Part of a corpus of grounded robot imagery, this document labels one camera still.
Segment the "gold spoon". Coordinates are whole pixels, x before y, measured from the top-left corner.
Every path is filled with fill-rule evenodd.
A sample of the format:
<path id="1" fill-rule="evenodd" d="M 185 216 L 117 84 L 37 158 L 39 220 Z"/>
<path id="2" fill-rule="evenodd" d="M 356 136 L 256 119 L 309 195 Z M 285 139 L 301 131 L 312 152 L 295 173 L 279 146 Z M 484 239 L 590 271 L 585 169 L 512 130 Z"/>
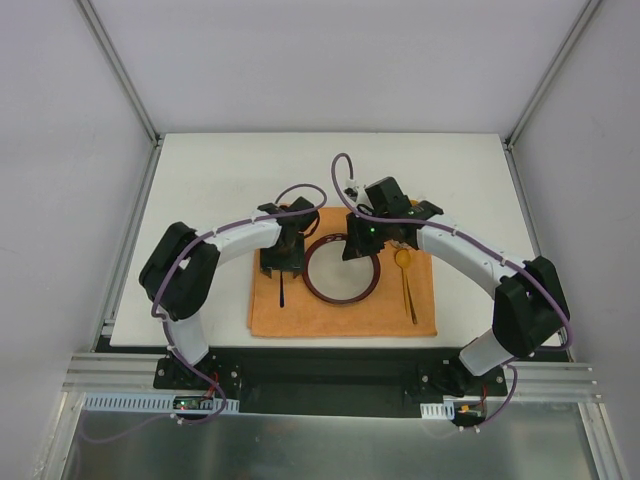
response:
<path id="1" fill-rule="evenodd" d="M 394 260 L 396 265 L 401 269 L 403 295 L 407 314 L 413 317 L 408 283 L 408 268 L 411 264 L 411 256 L 406 249 L 398 249 L 395 253 Z"/>
<path id="2" fill-rule="evenodd" d="M 405 289 L 405 293 L 406 293 L 405 296 L 406 296 L 406 303 L 408 305 L 409 315 L 410 315 L 412 324 L 413 325 L 417 325 L 418 324 L 418 318 L 417 318 L 417 314 L 416 314 L 413 298 L 412 298 L 412 295 L 411 295 L 408 274 L 406 274 L 406 273 L 404 274 L 404 279 L 403 280 L 404 280 L 404 289 Z"/>

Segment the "red rimmed plate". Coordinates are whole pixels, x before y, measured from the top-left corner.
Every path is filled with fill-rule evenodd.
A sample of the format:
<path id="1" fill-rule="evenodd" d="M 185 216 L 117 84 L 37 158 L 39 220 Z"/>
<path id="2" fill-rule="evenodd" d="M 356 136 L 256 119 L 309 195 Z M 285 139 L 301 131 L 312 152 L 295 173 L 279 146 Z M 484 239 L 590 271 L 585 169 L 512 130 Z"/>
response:
<path id="1" fill-rule="evenodd" d="M 378 286 L 381 263 L 377 255 L 344 260 L 344 233 L 332 233 L 314 241 L 305 253 L 303 281 L 318 299 L 332 305 L 363 301 Z"/>

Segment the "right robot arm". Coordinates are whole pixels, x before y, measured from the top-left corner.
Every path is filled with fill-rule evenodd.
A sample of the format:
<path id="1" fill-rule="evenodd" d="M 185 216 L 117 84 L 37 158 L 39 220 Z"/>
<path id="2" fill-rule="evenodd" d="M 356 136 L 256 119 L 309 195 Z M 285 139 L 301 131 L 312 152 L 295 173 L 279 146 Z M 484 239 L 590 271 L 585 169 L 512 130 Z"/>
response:
<path id="1" fill-rule="evenodd" d="M 494 302 L 490 328 L 429 374 L 437 391 L 454 397 L 473 394 L 489 371 L 533 354 L 568 327 L 570 313 L 550 260 L 511 257 L 483 244 L 439 206 L 412 202 L 392 177 L 365 187 L 348 179 L 340 196 L 350 210 L 344 259 L 368 256 L 396 242 L 444 261 Z"/>

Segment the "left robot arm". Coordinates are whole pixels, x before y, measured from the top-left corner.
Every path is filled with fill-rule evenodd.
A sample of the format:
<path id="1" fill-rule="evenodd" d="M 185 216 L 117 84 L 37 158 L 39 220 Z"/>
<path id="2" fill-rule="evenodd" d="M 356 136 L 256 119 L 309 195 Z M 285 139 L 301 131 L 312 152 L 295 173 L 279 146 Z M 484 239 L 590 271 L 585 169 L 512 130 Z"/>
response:
<path id="1" fill-rule="evenodd" d="M 305 233 L 319 225 L 319 208 L 304 197 L 290 205 L 267 203 L 248 219 L 199 235 L 183 222 L 170 225 L 139 274 L 163 325 L 167 347 L 180 362 L 177 377 L 192 389 L 205 386 L 212 366 L 199 314 L 218 267 L 257 252 L 259 272 L 304 272 Z"/>

